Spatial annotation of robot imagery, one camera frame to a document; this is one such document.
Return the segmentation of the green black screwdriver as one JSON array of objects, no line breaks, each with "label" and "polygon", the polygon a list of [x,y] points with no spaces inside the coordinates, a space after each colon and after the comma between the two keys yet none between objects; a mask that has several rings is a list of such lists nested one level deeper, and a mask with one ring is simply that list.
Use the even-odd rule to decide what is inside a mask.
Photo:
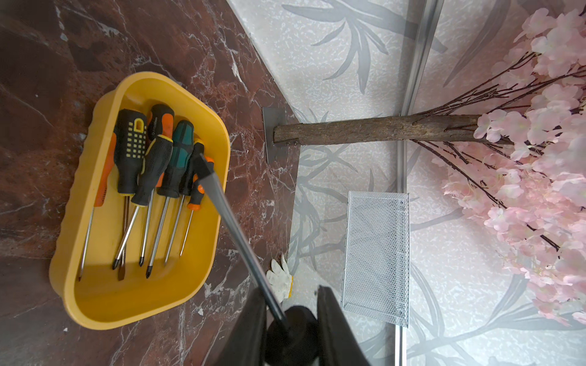
[{"label": "green black screwdriver", "polygon": [[169,201],[179,197],[179,184],[186,172],[189,158],[193,151],[194,145],[194,126],[189,120],[181,120],[175,127],[172,134],[173,148],[169,164],[164,172],[163,181],[158,188],[157,194],[164,196],[165,202],[160,217],[157,234],[154,240],[148,267],[146,269],[146,278],[151,276],[154,267],[154,261],[157,256],[157,250],[162,236],[163,227],[166,219]]},{"label": "green black screwdriver", "polygon": [[238,224],[224,194],[217,174],[210,169],[203,155],[194,158],[199,184],[212,200],[235,243],[255,288],[262,291],[266,302],[266,351],[268,365],[311,365],[318,355],[317,320],[306,307],[284,311],[252,250],[249,240]]}]

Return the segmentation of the black screwdriver yellow cap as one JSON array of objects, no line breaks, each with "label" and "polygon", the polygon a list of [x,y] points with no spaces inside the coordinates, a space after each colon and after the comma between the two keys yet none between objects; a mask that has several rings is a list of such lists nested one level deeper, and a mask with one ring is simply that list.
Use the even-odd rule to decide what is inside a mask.
[{"label": "black screwdriver yellow cap", "polygon": [[180,203],[179,208],[177,211],[177,215],[175,217],[175,223],[172,231],[172,236],[169,240],[169,245],[166,250],[166,258],[164,264],[166,265],[169,261],[169,255],[172,250],[172,246],[175,240],[175,235],[177,233],[177,228],[179,225],[179,219],[181,217],[181,213],[183,210],[183,204],[185,203],[186,196],[191,196],[191,201],[188,204],[188,209],[192,211],[192,214],[201,209],[201,201],[204,197],[204,189],[200,186],[195,187],[195,194],[192,193],[193,185],[197,182],[198,178],[195,176],[195,168],[193,166],[193,156],[199,156],[200,154],[204,153],[204,143],[203,140],[200,138],[195,139],[195,144],[193,146],[192,155],[189,158],[188,165],[186,172],[184,173],[180,184],[179,184],[179,193],[180,193]]}]

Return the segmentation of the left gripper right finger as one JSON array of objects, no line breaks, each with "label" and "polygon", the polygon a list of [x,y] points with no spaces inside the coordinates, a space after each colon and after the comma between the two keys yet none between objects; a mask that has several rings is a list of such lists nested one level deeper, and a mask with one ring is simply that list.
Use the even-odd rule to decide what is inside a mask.
[{"label": "left gripper right finger", "polygon": [[319,365],[369,365],[329,287],[317,290]]}]

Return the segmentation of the small orange black screwdriver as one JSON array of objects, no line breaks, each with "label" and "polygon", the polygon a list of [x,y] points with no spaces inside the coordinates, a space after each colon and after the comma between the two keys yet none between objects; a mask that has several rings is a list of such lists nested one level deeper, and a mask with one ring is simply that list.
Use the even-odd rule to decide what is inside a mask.
[{"label": "small orange black screwdriver", "polygon": [[186,233],[183,239],[182,248],[180,250],[179,256],[182,256],[184,250],[186,248],[187,239],[189,236],[189,231],[192,223],[193,215],[196,211],[201,209],[201,202],[204,198],[204,189],[199,184],[198,176],[195,174],[195,168],[193,163],[193,158],[191,157],[189,160],[188,168],[186,173],[183,177],[182,183],[180,185],[181,193],[183,195],[189,195],[190,201],[187,205],[187,208],[190,210],[189,221],[186,226]]}]

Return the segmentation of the large orange black screwdriver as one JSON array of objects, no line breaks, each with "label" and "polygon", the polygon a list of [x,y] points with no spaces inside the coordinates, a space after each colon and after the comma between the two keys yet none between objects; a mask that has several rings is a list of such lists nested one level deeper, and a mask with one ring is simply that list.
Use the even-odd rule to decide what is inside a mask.
[{"label": "large orange black screwdriver", "polygon": [[[147,145],[149,146],[155,138],[163,134],[164,136],[171,137],[172,136],[172,126],[174,122],[175,112],[166,104],[156,104],[154,105],[149,114],[149,120],[147,123],[146,129],[146,141]],[[152,215],[152,208],[154,202],[154,191],[150,194],[150,202],[148,205],[148,209],[146,212],[146,220],[145,226],[143,231],[143,242],[141,246],[140,252],[140,260],[139,265],[143,266],[145,263],[146,258],[146,249],[147,249],[147,241],[149,237],[150,231],[150,221]]]}]

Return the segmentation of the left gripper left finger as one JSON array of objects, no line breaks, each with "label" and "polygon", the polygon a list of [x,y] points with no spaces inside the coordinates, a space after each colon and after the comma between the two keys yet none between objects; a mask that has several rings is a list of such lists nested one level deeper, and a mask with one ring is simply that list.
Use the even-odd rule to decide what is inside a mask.
[{"label": "left gripper left finger", "polygon": [[259,288],[250,291],[241,315],[215,365],[264,365],[266,302]]}]

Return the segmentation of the black yellow small screwdriver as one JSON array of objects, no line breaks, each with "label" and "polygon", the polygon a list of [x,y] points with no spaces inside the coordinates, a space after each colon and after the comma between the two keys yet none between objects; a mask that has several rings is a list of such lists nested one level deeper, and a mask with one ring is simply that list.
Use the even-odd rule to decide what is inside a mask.
[{"label": "black yellow small screwdriver", "polygon": [[165,172],[169,160],[172,155],[173,141],[171,138],[163,134],[157,135],[156,139],[151,143],[143,158],[143,169],[138,177],[137,190],[131,198],[131,203],[135,205],[134,212],[131,217],[128,228],[125,230],[122,241],[118,248],[118,253],[112,263],[112,269],[116,268],[121,263],[121,258],[125,252],[131,235],[132,228],[137,219],[137,215],[142,207],[147,207],[150,202],[151,192],[157,186],[160,176]]}]

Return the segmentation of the black yellow dotted screwdriver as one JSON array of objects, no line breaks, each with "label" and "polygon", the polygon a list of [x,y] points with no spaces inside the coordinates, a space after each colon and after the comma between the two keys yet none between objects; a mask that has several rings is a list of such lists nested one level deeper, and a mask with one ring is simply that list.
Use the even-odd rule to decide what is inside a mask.
[{"label": "black yellow dotted screwdriver", "polygon": [[121,109],[114,129],[117,137],[114,164],[118,168],[117,190],[124,198],[122,239],[130,223],[130,199],[136,193],[147,141],[146,116],[139,111]]}]

